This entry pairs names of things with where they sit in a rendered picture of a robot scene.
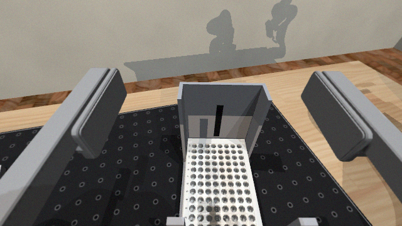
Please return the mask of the white rectangular plate nest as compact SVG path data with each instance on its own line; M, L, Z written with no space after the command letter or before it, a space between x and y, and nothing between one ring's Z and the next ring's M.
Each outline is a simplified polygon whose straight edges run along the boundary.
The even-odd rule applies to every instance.
M6 168L0 165L0 179L3 177L3 175L6 173Z

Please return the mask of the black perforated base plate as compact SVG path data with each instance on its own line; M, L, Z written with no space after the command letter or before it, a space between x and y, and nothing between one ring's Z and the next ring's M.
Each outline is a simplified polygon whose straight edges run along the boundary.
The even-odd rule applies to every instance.
M42 127L0 132L6 172ZM249 164L263 226L372 226L273 103ZM119 113L98 158L73 154L32 226L166 226L182 176L178 104Z

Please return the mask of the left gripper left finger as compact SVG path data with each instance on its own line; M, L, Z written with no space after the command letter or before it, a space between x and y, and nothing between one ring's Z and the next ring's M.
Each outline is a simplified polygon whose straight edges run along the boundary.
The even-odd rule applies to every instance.
M73 154L98 158L126 96L117 68L90 68L0 179L0 226L32 226Z

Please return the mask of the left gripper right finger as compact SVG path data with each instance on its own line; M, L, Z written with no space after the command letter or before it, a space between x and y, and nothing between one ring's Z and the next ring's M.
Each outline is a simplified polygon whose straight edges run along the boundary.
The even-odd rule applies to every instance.
M402 203L402 132L340 71L314 71L301 99L337 159L368 157Z

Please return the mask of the white well plate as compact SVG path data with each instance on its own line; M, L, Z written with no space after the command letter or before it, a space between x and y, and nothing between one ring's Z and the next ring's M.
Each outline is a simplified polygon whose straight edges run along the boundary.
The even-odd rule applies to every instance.
M245 139L188 138L186 226L263 226Z

